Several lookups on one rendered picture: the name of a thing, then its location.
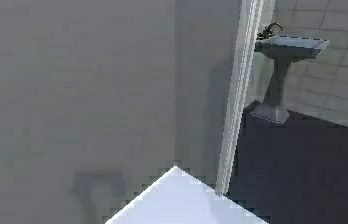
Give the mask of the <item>black sink faucet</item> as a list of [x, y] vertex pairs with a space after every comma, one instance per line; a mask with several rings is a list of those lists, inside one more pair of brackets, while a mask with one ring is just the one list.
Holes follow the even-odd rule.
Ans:
[[274, 26], [277, 26], [280, 30], [283, 30], [282, 25], [278, 22], [274, 22], [266, 26], [261, 33], [257, 34], [257, 40], [264, 40], [268, 39], [269, 37], [273, 36], [273, 30], [272, 28]]

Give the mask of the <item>white door frame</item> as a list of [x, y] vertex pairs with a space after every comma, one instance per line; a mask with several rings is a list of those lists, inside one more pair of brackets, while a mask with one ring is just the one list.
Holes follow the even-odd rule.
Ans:
[[235, 35], [233, 63], [227, 97], [223, 138], [220, 148], [218, 172], [215, 183], [217, 195], [228, 192], [237, 139], [252, 75], [254, 48], [257, 34], [269, 25], [276, 0], [242, 0], [239, 26]]

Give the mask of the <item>grey pedestal sink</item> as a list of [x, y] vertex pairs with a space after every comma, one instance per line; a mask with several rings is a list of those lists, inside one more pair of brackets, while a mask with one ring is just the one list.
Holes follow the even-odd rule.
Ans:
[[252, 115], [276, 124], [283, 124], [289, 117], [285, 106], [285, 80], [293, 63], [314, 60], [330, 45], [329, 40], [273, 36], [258, 40], [255, 51], [273, 60], [274, 70], [263, 101], [255, 107]]

